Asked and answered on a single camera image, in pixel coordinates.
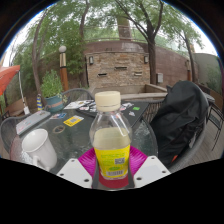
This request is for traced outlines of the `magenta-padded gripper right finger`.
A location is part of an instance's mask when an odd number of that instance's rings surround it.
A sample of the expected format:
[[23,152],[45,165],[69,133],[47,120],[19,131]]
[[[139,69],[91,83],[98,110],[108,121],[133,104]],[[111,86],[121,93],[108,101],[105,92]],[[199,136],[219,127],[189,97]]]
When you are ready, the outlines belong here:
[[130,148],[129,187],[140,188],[167,175],[170,171],[155,156],[147,156],[137,148]]

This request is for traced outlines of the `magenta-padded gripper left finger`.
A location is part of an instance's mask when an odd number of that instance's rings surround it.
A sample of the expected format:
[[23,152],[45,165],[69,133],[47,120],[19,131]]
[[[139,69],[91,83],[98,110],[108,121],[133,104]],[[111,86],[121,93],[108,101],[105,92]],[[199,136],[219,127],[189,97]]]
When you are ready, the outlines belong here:
[[95,151],[91,148],[78,159],[69,159],[57,175],[83,188],[92,188],[96,167]]

